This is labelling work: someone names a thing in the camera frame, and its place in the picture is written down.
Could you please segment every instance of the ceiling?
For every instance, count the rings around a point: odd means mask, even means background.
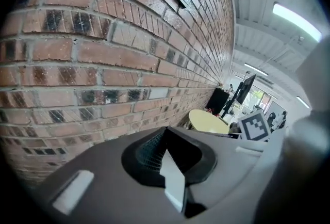
[[[288,101],[299,95],[308,99],[298,83],[296,69],[315,48],[317,42],[293,23],[273,14],[275,2],[296,12],[314,25],[323,36],[329,32],[318,0],[234,0],[236,13],[235,49],[231,70],[245,75],[262,69],[275,96]]]

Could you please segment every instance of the black mesh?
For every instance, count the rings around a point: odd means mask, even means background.
[[[141,165],[159,172],[165,151],[166,139],[162,132],[141,145],[137,149],[136,158]]]

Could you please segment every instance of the white strip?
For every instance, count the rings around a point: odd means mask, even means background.
[[[305,101],[302,100],[300,97],[297,97],[297,99],[298,99],[301,103],[303,103],[303,105],[304,105],[305,107],[310,108],[310,107],[305,103]]]
[[[250,149],[246,149],[246,148],[242,148],[240,146],[238,146],[235,149],[235,151],[236,152],[242,152],[242,153],[249,154],[249,155],[253,155],[253,156],[261,156],[262,155],[262,152],[258,152],[258,151],[250,150]]]
[[[299,16],[297,13],[279,4],[274,5],[273,13],[292,22],[293,24],[310,34],[317,42],[320,42],[322,38],[322,34],[320,33],[320,31],[303,17]]]
[[[94,174],[90,171],[79,171],[78,176],[54,201],[53,207],[59,212],[69,215],[82,198],[83,194],[87,190],[87,187],[93,181],[93,178]]]
[[[185,196],[185,176],[181,173],[172,156],[166,150],[161,161],[159,172],[165,177],[165,195],[172,202],[173,206],[182,211]]]

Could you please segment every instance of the window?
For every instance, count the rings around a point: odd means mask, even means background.
[[[248,109],[253,110],[253,106],[259,106],[263,95],[264,91],[260,90],[255,86],[252,86],[243,102],[243,105],[246,106]]]

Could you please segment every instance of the desk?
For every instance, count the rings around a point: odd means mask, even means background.
[[[216,116],[199,109],[189,112],[189,120],[198,131],[227,134],[229,127]]]

